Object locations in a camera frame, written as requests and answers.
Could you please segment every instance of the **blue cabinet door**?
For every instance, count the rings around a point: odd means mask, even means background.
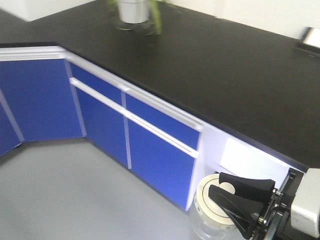
[[[126,109],[160,128],[193,149],[198,147],[199,132],[128,94]]]
[[[83,137],[64,59],[2,61],[0,88],[25,141]]]
[[[86,136],[112,158],[128,167],[124,116],[77,89]]]
[[[194,159],[133,121],[128,129],[132,171],[185,209]]]
[[[0,101],[0,156],[20,143],[21,142],[5,112],[4,106]]]

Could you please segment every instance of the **white panel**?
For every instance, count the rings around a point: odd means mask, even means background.
[[[66,50],[60,46],[30,46],[0,48],[0,61],[64,59]]]
[[[314,238],[319,235],[320,169],[309,168],[296,191],[291,205],[293,228]]]
[[[239,177],[272,179],[276,187],[280,187],[291,167],[232,136],[226,142],[220,165]]]

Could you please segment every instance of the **potted plant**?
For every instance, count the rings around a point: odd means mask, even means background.
[[[111,11],[118,8],[119,18],[123,23],[140,24],[151,19],[154,33],[161,34],[162,20],[157,0],[107,0],[107,3]]]

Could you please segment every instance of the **black clamp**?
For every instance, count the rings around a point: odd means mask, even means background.
[[[221,172],[219,183],[224,182],[234,186],[234,194],[211,185],[208,196],[228,215],[242,236],[248,240],[254,233],[259,217],[268,208],[275,181],[248,179]]]

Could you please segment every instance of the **white wall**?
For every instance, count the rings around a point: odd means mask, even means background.
[[[25,21],[33,21],[94,0],[0,0],[0,8]]]
[[[0,0],[0,8],[22,19],[28,17],[26,0]]]
[[[320,28],[320,0],[172,0],[178,6],[300,39]]]

